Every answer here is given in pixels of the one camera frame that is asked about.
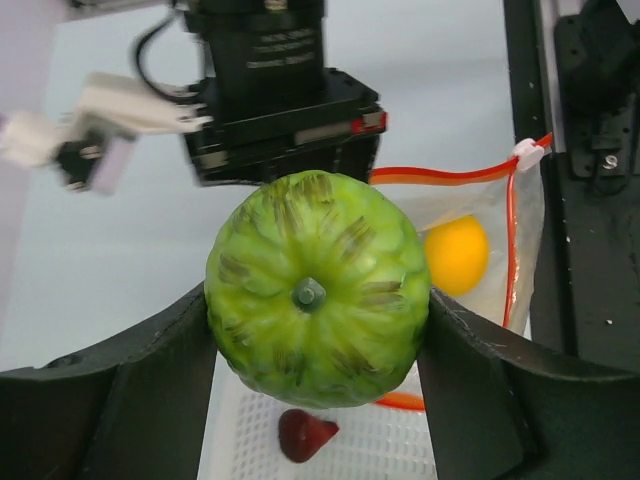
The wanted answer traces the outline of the yellow toy lemon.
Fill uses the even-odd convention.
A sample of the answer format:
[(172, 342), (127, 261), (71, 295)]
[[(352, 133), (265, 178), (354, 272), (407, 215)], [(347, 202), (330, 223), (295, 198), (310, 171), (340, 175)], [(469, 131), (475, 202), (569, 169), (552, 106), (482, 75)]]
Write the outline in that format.
[(434, 227), (424, 241), (433, 284), (453, 297), (471, 292), (486, 273), (489, 247), (487, 233), (474, 216)]

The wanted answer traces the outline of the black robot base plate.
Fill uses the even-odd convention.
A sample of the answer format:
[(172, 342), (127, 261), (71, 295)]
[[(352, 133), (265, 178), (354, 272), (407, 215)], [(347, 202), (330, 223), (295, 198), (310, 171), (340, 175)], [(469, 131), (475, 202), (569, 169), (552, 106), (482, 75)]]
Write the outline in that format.
[(551, 134), (531, 328), (639, 369), (639, 20), (617, 1), (504, 3), (517, 139)]

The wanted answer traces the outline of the green custard apple toy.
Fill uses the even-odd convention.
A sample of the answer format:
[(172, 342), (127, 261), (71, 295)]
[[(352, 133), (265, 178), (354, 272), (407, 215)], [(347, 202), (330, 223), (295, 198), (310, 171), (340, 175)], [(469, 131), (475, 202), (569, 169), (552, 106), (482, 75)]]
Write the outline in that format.
[(204, 294), (217, 348), (249, 389), (319, 409), (375, 402), (423, 342), (430, 272), (406, 214), (339, 173), (291, 174), (220, 228)]

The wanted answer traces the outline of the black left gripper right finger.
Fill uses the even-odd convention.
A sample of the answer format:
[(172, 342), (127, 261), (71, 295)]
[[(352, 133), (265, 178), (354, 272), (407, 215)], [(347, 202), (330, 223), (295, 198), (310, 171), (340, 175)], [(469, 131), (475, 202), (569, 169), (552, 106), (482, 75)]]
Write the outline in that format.
[(550, 350), (437, 289), (418, 357), (441, 479), (636, 479), (639, 377)]

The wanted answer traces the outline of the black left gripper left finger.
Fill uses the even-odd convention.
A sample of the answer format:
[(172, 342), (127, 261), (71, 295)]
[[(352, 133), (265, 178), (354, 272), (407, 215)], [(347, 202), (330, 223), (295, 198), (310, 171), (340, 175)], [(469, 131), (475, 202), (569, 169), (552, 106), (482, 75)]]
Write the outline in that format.
[(104, 341), (2, 372), (2, 478), (197, 478), (216, 355), (197, 285)]

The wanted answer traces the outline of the clear zip top bag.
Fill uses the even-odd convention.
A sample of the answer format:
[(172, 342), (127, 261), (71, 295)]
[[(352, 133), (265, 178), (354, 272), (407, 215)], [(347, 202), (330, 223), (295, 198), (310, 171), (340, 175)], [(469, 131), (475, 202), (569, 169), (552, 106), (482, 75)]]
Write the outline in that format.
[(553, 136), (526, 138), (506, 161), (480, 170), (448, 172), (424, 167), (380, 167), (373, 185), (412, 188), (415, 196), (396, 204), (422, 238), (439, 225), (474, 216), (489, 240), (489, 263), (481, 282), (469, 293), (449, 296), (468, 310), (518, 335), (526, 331), (534, 271), (541, 244), (545, 201), (541, 160)]

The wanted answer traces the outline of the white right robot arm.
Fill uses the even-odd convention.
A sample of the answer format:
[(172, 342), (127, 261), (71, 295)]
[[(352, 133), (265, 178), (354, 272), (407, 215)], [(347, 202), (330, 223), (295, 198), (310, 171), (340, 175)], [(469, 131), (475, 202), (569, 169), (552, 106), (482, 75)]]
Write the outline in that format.
[(325, 64), (322, 1), (194, 1), (213, 63), (207, 123), (184, 137), (198, 183), (260, 185), (304, 170), (366, 181), (387, 114), (378, 93)]

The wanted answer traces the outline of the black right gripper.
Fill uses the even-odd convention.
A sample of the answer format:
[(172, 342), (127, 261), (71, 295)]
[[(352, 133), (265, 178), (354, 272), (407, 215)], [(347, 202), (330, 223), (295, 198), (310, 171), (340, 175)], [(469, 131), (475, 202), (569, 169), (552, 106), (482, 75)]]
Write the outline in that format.
[(207, 122), (184, 136), (201, 186), (260, 185), (304, 170), (367, 181), (388, 115), (376, 91), (336, 68), (306, 97), (258, 99), (234, 111), (218, 93), (199, 108)]

